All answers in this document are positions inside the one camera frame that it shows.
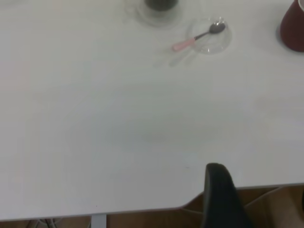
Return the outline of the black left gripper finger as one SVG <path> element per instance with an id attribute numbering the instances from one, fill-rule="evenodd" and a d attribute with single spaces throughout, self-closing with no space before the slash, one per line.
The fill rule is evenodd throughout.
<path id="1" fill-rule="evenodd" d="M 209 163 L 206 166 L 201 227 L 253 227 L 229 171 L 219 163 Z"/>

